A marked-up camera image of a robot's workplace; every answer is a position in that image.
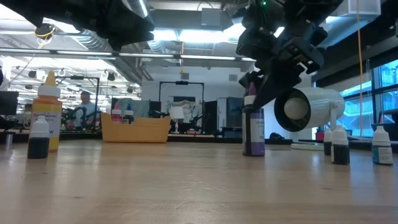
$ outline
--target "paint bottle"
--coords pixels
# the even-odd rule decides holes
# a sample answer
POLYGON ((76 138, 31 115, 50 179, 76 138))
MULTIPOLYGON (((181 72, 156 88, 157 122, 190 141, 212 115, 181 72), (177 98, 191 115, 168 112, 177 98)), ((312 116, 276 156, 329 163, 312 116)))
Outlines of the paint bottle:
POLYGON ((56 87, 53 71, 49 72, 44 85, 39 86, 37 94, 39 97, 33 100, 30 129, 39 116, 45 116, 45 120, 49 124, 49 152, 56 152, 60 143, 62 102, 58 100, 61 96, 61 89, 56 87))
POLYGON ((28 159, 45 159, 49 155, 50 130, 45 116, 39 116, 30 129, 28 159))
POLYGON ((383 126, 378 126, 373 133, 372 153, 374 164, 386 166, 393 164, 390 137, 383 126))
POLYGON ((123 116, 123 124, 132 124, 134 123, 134 117, 133 117, 134 112, 131 110, 131 105, 127 105, 127 110, 124 111, 124 116, 123 116))
POLYGON ((243 155, 265 156, 264 110, 253 109, 256 98, 256 87, 250 83, 249 95, 244 97, 243 108, 243 155))
POLYGON ((347 132, 342 125, 338 125, 332 132, 331 162, 338 165, 349 165, 349 147, 347 132))
POLYGON ((325 137, 323 138, 323 153, 325 156, 330 156, 330 149, 331 149, 331 129, 328 128, 325 131, 325 137))
POLYGON ((112 110, 112 121, 116 124, 121 124, 122 123, 122 111, 119 110, 119 103, 116 102, 114 105, 114 109, 112 110))

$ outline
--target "computer monitor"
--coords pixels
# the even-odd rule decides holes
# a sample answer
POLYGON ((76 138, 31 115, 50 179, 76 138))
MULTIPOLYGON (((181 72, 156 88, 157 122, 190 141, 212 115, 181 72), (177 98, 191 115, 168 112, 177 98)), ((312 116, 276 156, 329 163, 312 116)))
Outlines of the computer monitor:
POLYGON ((18 107, 17 91, 0 91, 0 115, 16 115, 18 107))

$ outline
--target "bottle label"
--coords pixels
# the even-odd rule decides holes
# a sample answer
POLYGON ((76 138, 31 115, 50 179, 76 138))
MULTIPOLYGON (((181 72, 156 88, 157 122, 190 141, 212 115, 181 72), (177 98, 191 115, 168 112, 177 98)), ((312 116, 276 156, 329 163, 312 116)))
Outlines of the bottle label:
POLYGON ((330 159, 331 162, 335 162, 335 147, 333 145, 330 147, 330 159))
POLYGON ((261 142, 264 144, 264 119, 250 119, 251 142, 261 142))
POLYGON ((372 146, 373 162, 381 164, 392 164, 391 147, 372 146))
POLYGON ((39 116, 45 116, 45 121, 49 124, 49 137, 57 138, 60 135, 61 127, 61 112, 44 112, 44 111, 33 111, 32 119, 30 120, 30 128, 37 121, 39 116))

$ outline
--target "purple bottle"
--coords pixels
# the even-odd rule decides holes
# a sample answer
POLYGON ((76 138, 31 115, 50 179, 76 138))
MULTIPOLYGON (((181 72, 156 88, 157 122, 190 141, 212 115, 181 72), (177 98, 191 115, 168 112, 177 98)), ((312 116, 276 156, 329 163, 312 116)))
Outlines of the purple bottle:
POLYGON ((250 83, 249 94, 244 97, 243 108, 243 155, 265 156, 264 110, 253 110, 256 87, 250 83))

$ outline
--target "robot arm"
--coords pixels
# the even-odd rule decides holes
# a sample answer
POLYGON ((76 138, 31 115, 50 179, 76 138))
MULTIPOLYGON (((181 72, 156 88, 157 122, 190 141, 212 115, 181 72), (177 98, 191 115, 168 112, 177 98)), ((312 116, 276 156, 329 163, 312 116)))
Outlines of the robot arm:
POLYGON ((258 72, 240 79, 246 94, 256 86, 254 109, 261 108, 301 82, 300 74, 316 72, 323 56, 316 48, 327 38, 319 25, 343 0, 254 0, 243 17, 246 30, 236 53, 256 60, 258 72))
POLYGON ((88 29, 108 39, 116 51, 126 44, 153 40, 154 25, 129 10, 121 0, 0 0, 36 27, 43 18, 88 29))

